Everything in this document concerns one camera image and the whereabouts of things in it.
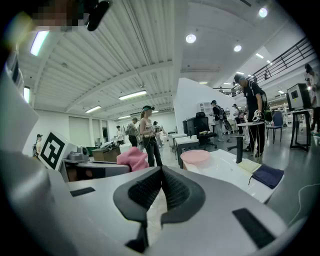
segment white glove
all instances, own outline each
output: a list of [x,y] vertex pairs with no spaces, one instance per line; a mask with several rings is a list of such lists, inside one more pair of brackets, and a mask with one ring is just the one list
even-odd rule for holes
[[252,118],[252,122],[258,122],[261,119],[261,111],[254,111],[254,116]]

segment pink towel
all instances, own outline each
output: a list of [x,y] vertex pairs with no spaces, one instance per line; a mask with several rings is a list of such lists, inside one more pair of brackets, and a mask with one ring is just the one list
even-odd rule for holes
[[118,165],[129,165],[131,171],[135,172],[149,167],[148,162],[146,162],[147,156],[147,153],[142,153],[136,146],[133,146],[129,151],[118,155],[116,163]]

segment recessed light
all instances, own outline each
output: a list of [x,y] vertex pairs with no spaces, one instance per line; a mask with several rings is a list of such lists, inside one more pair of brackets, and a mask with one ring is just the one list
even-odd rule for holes
[[196,36],[194,34],[188,34],[185,38],[185,40],[189,43],[192,44],[196,41]]
[[101,108],[101,106],[95,106],[94,108],[91,108],[91,109],[87,110],[86,113],[90,113],[90,112],[98,110],[100,108]]
[[257,55],[257,56],[260,57],[261,59],[264,58],[264,57],[263,57],[261,54],[259,54],[259,53],[256,53],[255,55]]
[[30,88],[28,86],[23,88],[23,97],[26,103],[29,103],[30,98]]
[[126,116],[122,116],[122,117],[118,117],[118,119],[124,119],[124,118],[130,118],[131,115],[126,115]]
[[266,16],[268,15],[268,10],[267,10],[266,8],[261,8],[261,9],[259,10],[259,15],[260,15],[260,17],[262,17],[262,18],[266,17]]
[[125,95],[125,96],[121,96],[121,97],[119,97],[119,100],[126,100],[126,99],[129,99],[129,98],[132,98],[132,97],[144,95],[144,94],[146,94],[146,93],[147,93],[147,92],[146,92],[145,90],[137,91],[137,92],[135,92],[135,93],[131,93],[131,94],[128,94],[128,95]]
[[234,47],[234,51],[235,52],[239,52],[239,51],[241,51],[241,45],[237,45],[236,47]]
[[39,31],[36,36],[35,39],[33,41],[30,53],[33,54],[34,56],[38,56],[38,53],[41,49],[42,44],[44,43],[47,35],[49,34],[49,31]]

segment chair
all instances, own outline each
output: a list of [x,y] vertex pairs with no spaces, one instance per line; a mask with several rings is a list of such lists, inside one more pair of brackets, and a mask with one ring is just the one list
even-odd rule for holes
[[280,142],[282,139],[282,125],[284,123],[284,119],[282,117],[282,112],[281,111],[277,111],[274,113],[273,117],[272,117],[274,126],[267,126],[267,133],[266,133],[266,140],[268,140],[268,135],[269,135],[269,129],[273,130],[273,144],[275,144],[275,136],[276,136],[276,129],[280,129]]
[[216,137],[217,134],[214,132],[200,134],[204,131],[210,131],[209,128],[209,119],[206,117],[206,114],[203,112],[196,113],[195,117],[188,120],[188,135],[196,135],[197,139],[199,140],[200,145],[204,145],[204,150],[206,150],[207,145],[212,145],[214,148],[217,148],[216,144],[213,144],[210,141],[210,138]]

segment white column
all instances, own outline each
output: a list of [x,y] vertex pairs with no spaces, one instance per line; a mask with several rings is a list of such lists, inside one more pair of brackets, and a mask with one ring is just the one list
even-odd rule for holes
[[90,136],[91,147],[94,147],[95,146],[95,138],[94,138],[94,128],[92,125],[92,117],[89,118],[89,136]]
[[100,131],[100,142],[103,144],[105,143],[104,140],[104,133],[103,133],[103,129],[102,129],[102,120],[99,119],[99,131]]

